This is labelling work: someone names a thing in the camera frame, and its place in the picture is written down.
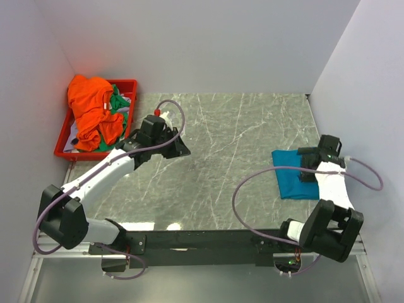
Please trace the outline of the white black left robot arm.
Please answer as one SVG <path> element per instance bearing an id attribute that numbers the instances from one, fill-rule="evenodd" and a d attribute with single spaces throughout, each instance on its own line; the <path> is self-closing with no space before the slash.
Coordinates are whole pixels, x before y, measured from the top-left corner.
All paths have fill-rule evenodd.
<path id="1" fill-rule="evenodd" d="M 141 127 L 120 141 L 96 166 L 63 187 L 49 186 L 41 197 L 36 228 L 72 249 L 84 241 L 101 243 L 109 252 L 126 246 L 126 229 L 111 219 L 96 220 L 86 213 L 105 189 L 159 154 L 171 159 L 190 155 L 180 134 L 162 116 L 149 115 Z"/>

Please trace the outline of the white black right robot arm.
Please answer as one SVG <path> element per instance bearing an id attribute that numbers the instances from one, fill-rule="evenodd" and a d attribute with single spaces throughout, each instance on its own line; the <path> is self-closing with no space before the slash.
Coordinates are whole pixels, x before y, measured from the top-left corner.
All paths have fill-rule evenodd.
<path id="1" fill-rule="evenodd" d="M 317 185 L 319 201 L 306 222 L 289 218 L 281 224 L 277 244 L 282 251 L 290 252 L 300 245 L 340 263 L 350 254 L 364 216 L 354 210 L 344 176 L 339 174 L 345 170 L 341 148 L 339 138 L 322 135 L 317 147 L 297 150 L 300 167 L 304 169 L 297 174 L 297 183 Z M 325 174 L 325 171 L 337 174 Z"/>

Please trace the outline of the blue t shirt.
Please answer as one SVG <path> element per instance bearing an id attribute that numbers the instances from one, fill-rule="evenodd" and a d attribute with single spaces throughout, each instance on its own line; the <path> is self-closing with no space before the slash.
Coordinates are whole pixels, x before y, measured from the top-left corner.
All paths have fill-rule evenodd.
<path id="1" fill-rule="evenodd" d="M 274 150 L 271 155 L 274 166 L 300 167 L 297 150 Z M 300 171 L 277 169 L 275 174 L 281 199 L 319 200 L 317 182 L 301 182 Z"/>

